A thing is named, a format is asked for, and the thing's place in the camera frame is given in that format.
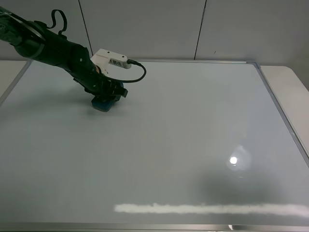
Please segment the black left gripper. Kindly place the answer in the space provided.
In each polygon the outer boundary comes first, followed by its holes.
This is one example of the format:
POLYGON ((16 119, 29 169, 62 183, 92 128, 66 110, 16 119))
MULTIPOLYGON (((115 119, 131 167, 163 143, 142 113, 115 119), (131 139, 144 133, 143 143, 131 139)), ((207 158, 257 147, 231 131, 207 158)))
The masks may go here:
POLYGON ((73 79, 84 87, 85 92, 92 94, 95 99, 105 99, 106 95, 103 90, 105 85, 110 85, 111 96, 126 97, 128 90, 124 88, 123 83, 115 83, 108 80, 103 74, 98 73, 95 65, 73 65, 73 79))

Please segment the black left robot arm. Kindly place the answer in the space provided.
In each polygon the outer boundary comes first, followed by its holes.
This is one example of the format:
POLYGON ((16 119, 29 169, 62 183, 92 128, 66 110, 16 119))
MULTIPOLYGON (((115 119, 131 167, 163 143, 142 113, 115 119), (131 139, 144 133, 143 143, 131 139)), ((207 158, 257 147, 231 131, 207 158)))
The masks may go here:
POLYGON ((0 39, 12 45, 19 55, 65 70, 94 96, 125 97, 127 90, 119 81, 97 71, 86 47, 67 40, 63 35, 66 29, 54 33, 43 22, 26 21, 0 9, 0 39))

